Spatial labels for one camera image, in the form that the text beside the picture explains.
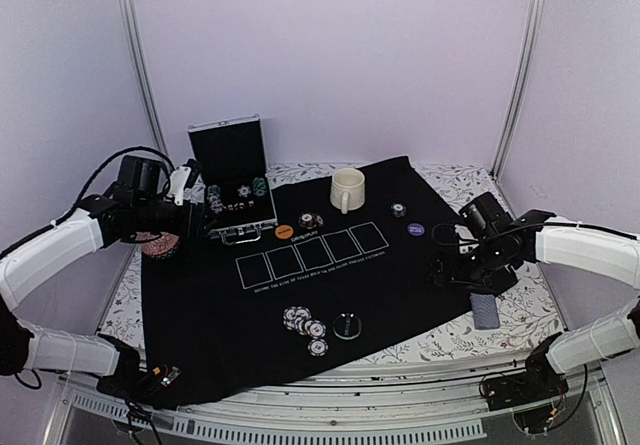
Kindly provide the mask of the white poker chip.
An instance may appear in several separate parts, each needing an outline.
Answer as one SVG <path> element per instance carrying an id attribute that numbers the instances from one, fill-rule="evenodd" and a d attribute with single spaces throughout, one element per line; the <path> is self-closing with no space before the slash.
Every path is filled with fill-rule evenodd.
<path id="1" fill-rule="evenodd" d="M 251 188 L 247 185 L 242 185 L 237 190 L 238 196 L 246 198 L 251 195 Z"/>

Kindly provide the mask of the purple small blind button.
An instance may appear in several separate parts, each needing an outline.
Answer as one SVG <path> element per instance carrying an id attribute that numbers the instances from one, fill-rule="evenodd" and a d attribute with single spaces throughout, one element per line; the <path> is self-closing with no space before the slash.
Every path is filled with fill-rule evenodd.
<path id="1" fill-rule="evenodd" d="M 417 222 L 409 223 L 407 225 L 407 232 L 414 237 L 420 237 L 425 234 L 425 227 Z"/>

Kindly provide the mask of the aluminium poker chip case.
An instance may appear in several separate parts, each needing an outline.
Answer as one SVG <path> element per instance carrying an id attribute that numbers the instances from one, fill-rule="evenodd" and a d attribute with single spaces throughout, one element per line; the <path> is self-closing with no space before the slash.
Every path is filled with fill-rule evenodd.
<path id="1" fill-rule="evenodd" d="M 267 179 L 266 153 L 257 114 L 191 125 L 187 130 L 193 158 L 200 164 L 200 180 L 204 185 L 203 202 L 219 220 L 205 237 L 219 239 L 224 245 L 254 243 L 266 229 L 277 224 L 271 187 Z M 237 190 L 251 188 L 256 177 L 263 177 L 267 194 L 242 198 Z M 250 203 L 250 210 L 228 212 L 226 206 Z"/>

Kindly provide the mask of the orange big blind button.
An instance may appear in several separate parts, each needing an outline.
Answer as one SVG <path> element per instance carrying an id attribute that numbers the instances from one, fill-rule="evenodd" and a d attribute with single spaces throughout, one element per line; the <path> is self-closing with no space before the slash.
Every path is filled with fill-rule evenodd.
<path id="1" fill-rule="evenodd" d="M 294 228 L 290 225 L 280 225 L 274 231 L 275 237 L 279 240 L 288 240 L 294 235 Z"/>

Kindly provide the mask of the teal chip stack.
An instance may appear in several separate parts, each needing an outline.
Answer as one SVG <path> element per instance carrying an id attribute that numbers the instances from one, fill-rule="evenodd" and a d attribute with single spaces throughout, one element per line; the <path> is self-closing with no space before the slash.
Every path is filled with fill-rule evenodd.
<path id="1" fill-rule="evenodd" d="M 391 205 L 391 212 L 397 218 L 404 217 L 406 215 L 406 207 L 401 203 L 393 203 Z"/>

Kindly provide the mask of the red brown chip stack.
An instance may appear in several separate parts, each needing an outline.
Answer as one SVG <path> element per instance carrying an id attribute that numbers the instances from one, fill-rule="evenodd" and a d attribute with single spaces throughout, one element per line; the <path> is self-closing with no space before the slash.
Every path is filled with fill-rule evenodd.
<path id="1" fill-rule="evenodd" d="M 305 230 L 314 230 L 324 226 L 322 217 L 317 213 L 303 213 L 298 219 L 299 226 Z"/>

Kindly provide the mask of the poker chip stack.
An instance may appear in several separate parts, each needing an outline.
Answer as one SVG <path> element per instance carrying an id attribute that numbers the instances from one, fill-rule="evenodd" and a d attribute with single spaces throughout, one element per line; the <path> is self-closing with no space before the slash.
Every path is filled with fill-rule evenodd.
<path id="1" fill-rule="evenodd" d="M 287 307 L 283 311 L 283 324 L 289 331 L 305 335 L 304 324 L 312 318 L 310 310 L 302 306 Z"/>
<path id="2" fill-rule="evenodd" d="M 252 194 L 256 198 L 262 198 L 267 194 L 268 186 L 263 177 L 256 177 L 251 182 Z"/>

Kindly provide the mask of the clear black dealer button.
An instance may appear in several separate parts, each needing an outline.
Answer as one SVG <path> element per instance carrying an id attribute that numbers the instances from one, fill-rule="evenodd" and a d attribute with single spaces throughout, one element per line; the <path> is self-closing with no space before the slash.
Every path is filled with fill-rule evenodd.
<path id="1" fill-rule="evenodd" d="M 362 321 L 354 313 L 341 313 L 334 318 L 332 330 L 338 339 L 345 341 L 355 340 L 361 335 Z"/>

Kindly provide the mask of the blue white chip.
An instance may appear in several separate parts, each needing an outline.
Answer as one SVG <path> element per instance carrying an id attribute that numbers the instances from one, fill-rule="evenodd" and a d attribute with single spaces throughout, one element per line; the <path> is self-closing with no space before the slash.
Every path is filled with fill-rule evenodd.
<path id="1" fill-rule="evenodd" d="M 326 326 L 316 319 L 305 321 L 302 328 L 306 335 L 315 339 L 323 338 L 326 335 Z"/>
<path id="2" fill-rule="evenodd" d="M 313 339 L 309 342 L 307 350 L 311 356 L 321 357 L 328 352 L 329 345 L 324 339 Z"/>

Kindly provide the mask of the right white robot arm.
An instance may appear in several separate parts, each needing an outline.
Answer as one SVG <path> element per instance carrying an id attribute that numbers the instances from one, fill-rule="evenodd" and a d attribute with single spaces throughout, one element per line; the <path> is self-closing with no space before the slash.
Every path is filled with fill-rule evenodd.
<path id="1" fill-rule="evenodd" d="M 513 217 L 490 192 L 464 205 L 459 215 L 467 235 L 442 245 L 427 272 L 431 285 L 493 299 L 515 284 L 518 268 L 538 264 L 639 288 L 636 234 L 538 209 Z M 568 373 L 638 347 L 639 301 L 633 299 L 589 324 L 543 339 L 526 357 L 523 371 L 487 379 L 480 393 L 491 410 L 560 397 L 568 390 Z"/>

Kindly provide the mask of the blue patterned card deck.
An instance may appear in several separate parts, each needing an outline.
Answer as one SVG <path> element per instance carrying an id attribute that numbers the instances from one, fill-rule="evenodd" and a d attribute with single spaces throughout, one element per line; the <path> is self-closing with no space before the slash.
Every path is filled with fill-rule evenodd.
<path id="1" fill-rule="evenodd" d="M 496 330 L 501 326 L 496 298 L 491 294 L 470 295 L 471 310 L 476 330 Z"/>

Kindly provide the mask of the dice row in case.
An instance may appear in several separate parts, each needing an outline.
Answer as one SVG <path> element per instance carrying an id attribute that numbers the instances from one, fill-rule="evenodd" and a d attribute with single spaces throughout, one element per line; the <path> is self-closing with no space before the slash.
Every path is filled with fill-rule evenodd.
<path id="1" fill-rule="evenodd" d="M 250 210 L 253 207 L 250 203 L 235 203 L 226 206 L 228 212 Z"/>

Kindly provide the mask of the cream ceramic mug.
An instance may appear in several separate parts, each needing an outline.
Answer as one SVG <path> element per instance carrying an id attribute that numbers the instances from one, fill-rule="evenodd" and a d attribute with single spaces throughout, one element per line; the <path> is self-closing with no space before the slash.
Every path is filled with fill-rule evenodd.
<path id="1" fill-rule="evenodd" d="M 366 200 L 365 175 L 356 168 L 342 168 L 331 177 L 330 203 L 343 215 L 360 209 Z"/>

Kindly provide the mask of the front aluminium rail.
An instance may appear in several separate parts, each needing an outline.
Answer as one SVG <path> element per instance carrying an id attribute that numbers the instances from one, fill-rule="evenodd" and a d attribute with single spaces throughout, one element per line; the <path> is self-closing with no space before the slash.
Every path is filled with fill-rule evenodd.
<path id="1" fill-rule="evenodd" d="M 248 390 L 145 421 L 92 378 L 57 384 L 48 444 L 622 444 L 598 366 L 568 378 L 553 429 L 535 424 L 553 402 L 493 410 L 480 393 L 490 378 L 522 371 L 520 352 L 433 363 L 352 364 L 300 382 Z"/>

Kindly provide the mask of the aluminium frame post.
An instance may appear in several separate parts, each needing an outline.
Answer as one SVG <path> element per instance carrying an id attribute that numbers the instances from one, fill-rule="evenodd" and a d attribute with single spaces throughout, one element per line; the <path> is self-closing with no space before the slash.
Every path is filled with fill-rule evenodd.
<path id="1" fill-rule="evenodd" d="M 128 42 L 131 61 L 140 93 L 146 122 L 152 144 L 163 154 L 168 155 L 166 139 L 159 121 L 151 81 L 144 56 L 143 44 L 138 25 L 135 0 L 118 0 L 124 31 Z"/>
<path id="2" fill-rule="evenodd" d="M 523 42 L 516 69 L 515 80 L 507 107 L 504 125 L 498 141 L 496 154 L 490 170 L 492 177 L 496 181 L 500 180 L 506 169 L 508 156 L 516 135 L 519 115 L 524 102 L 531 65 L 534 59 L 536 42 L 543 19 L 544 4 L 545 0 L 529 0 Z"/>

